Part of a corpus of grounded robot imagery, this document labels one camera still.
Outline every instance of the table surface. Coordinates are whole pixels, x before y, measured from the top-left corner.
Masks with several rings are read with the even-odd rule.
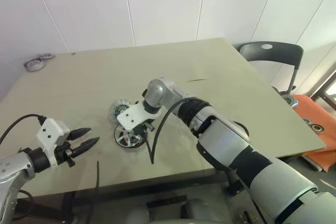
[[[39,196],[93,188],[96,161],[100,162],[100,186],[211,169],[196,150],[197,139],[174,116],[160,134],[154,165],[145,146],[126,150],[114,142],[111,103],[135,102],[157,77],[172,78],[227,118],[247,126],[251,144],[264,154],[288,156],[325,146],[224,39],[61,54],[48,60],[45,68],[23,74],[0,102],[0,132],[18,117],[37,113],[62,120],[70,129],[92,128],[72,145],[89,137],[101,139],[75,159],[74,167],[62,164],[46,170],[23,189]],[[38,147],[38,130],[34,118],[20,122],[2,143],[0,156],[16,153],[20,147]]]

